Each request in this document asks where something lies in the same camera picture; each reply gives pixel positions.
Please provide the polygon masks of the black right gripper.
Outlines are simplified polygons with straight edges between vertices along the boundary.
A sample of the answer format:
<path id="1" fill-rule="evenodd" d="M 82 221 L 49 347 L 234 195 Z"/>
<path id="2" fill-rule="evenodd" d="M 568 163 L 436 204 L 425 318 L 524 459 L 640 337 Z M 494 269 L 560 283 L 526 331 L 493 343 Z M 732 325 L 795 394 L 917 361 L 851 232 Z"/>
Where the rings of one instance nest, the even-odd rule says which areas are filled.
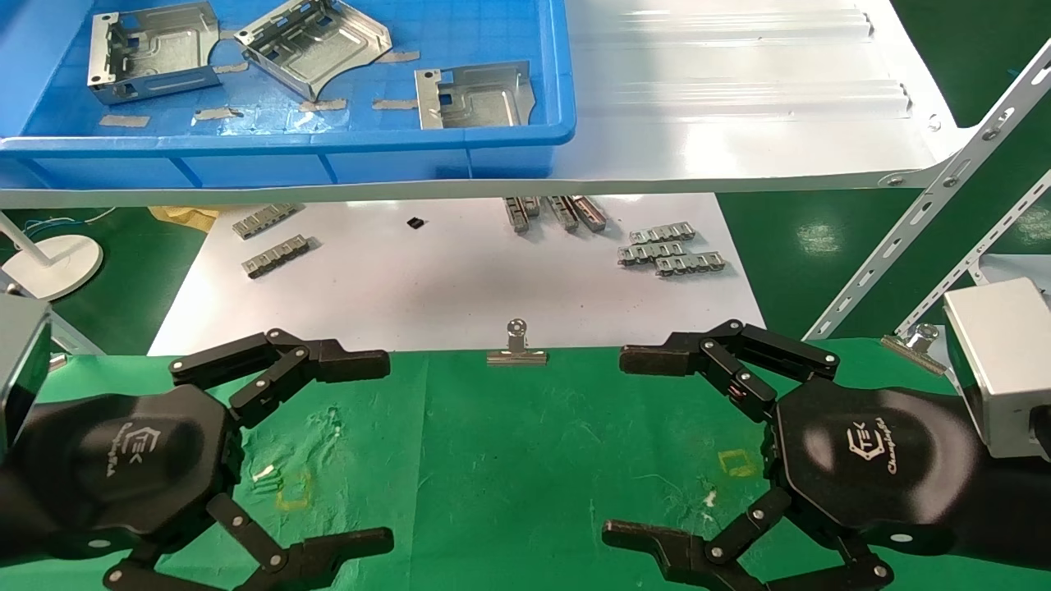
<path id="1" fill-rule="evenodd" d="M 748 368 L 806 384 L 778 400 Z M 909 388 L 838 386 L 838 356 L 740 319 L 709 332 L 674 332 L 661 345 L 627 345 L 623 373 L 699 374 L 755 423 L 769 422 L 784 478 L 822 516 L 846 529 L 890 524 L 935 526 L 949 519 L 986 460 L 964 401 Z M 859 538 L 837 539 L 843 565 L 759 580 L 741 555 L 788 513 L 792 495 L 772 488 L 712 541 L 682 529 L 607 519 L 609 547 L 650 554 L 666 580 L 705 590 L 882 590 L 893 569 Z"/>

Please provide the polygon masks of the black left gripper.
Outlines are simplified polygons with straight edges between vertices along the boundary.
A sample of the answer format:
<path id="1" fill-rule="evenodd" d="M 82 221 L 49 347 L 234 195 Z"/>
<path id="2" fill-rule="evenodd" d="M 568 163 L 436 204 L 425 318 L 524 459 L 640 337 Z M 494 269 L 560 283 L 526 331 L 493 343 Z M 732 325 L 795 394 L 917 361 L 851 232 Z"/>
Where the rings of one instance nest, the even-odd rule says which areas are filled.
<path id="1" fill-rule="evenodd" d="M 387 351 L 346 351 L 334 339 L 274 328 L 174 360 L 171 392 L 38 405 L 21 430 L 21 551 L 135 547 L 106 573 L 106 589 L 214 590 L 154 570 L 161 551 L 183 549 L 214 519 L 257 562 L 234 589 L 326 589 L 346 561 L 390 553 L 393 532 L 363 529 L 279 547 L 227 494 L 244 458 L 239 426 L 255 428 L 313 381 L 390 371 Z M 252 382 L 230 396 L 230 415 L 203 390 L 239 378 Z"/>

